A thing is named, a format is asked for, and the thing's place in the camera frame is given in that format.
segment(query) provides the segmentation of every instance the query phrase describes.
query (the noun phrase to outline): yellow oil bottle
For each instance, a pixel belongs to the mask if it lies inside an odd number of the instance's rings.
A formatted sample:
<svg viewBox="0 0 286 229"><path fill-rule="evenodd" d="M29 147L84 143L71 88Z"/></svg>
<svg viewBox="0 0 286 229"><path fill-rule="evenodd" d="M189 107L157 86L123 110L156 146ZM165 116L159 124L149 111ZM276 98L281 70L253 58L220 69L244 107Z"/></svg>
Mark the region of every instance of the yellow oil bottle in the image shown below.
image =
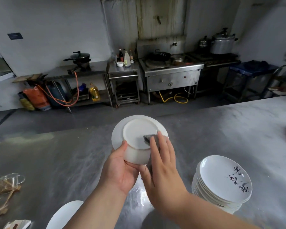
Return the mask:
<svg viewBox="0 0 286 229"><path fill-rule="evenodd" d="M89 93L93 101L99 101L101 99L99 90L93 83L90 83Z"/></svg>

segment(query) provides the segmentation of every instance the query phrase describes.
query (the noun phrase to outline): white cable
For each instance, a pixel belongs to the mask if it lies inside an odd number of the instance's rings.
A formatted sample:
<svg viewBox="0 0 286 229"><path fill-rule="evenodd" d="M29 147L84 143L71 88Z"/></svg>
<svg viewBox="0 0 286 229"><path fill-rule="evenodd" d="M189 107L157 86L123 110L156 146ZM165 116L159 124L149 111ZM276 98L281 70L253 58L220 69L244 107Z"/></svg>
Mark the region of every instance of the white cable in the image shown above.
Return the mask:
<svg viewBox="0 0 286 229"><path fill-rule="evenodd" d="M185 89L185 87L183 87L184 88L184 90L188 93L188 94L190 94L190 95L193 95L194 93L195 93L195 89L194 89L194 92L193 93L190 93L190 92L188 92L186 89Z"/></svg>

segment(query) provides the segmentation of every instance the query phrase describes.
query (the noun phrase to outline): hand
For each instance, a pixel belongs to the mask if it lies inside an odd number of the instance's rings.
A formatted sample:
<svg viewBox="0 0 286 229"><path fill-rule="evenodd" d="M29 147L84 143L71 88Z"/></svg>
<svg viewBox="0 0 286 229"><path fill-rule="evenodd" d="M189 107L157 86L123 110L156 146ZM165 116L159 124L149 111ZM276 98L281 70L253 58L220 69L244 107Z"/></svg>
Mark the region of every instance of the hand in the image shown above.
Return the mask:
<svg viewBox="0 0 286 229"><path fill-rule="evenodd" d="M117 150L112 150L103 166L99 181L99 184L110 185L121 190L126 196L139 175L137 171L139 165L126 162L123 158L127 146L127 142L123 141Z"/></svg>
<svg viewBox="0 0 286 229"><path fill-rule="evenodd" d="M150 140L153 177L145 165L139 170L151 204L165 217L174 220L187 202L186 190L176 169L175 151L170 140L158 132L160 153L154 137Z"/></svg>

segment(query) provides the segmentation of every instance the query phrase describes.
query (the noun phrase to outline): gray floor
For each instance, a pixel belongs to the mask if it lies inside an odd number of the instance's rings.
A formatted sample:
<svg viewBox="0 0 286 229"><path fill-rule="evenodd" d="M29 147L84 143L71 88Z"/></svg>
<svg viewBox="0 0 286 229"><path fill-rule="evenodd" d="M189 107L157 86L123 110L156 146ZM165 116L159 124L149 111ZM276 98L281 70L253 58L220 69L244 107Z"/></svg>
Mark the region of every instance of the gray floor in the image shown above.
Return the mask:
<svg viewBox="0 0 286 229"><path fill-rule="evenodd" d="M103 104L94 104L72 108L72 114L66 112L65 109L52 109L46 112L28 112L18 109L0 125L0 141L23 135L118 123L131 115L158 117L226 104L230 102L218 100L218 96L213 95L189 100L187 104L169 100L166 103L153 103L152 105L144 103L121 105L118 109ZM8 111L0 112L0 120L7 113Z"/></svg>

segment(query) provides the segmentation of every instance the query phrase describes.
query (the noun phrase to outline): plate with black calligraphy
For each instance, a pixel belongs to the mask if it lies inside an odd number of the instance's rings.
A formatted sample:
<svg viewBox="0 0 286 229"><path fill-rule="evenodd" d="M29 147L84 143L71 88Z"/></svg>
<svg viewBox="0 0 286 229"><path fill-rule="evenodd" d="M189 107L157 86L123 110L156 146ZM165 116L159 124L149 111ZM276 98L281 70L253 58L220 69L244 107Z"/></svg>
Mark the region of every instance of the plate with black calligraphy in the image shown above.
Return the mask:
<svg viewBox="0 0 286 229"><path fill-rule="evenodd" d="M206 187L225 201L244 203L251 197L250 177L229 158L219 155L206 157L201 161L198 172Z"/></svg>

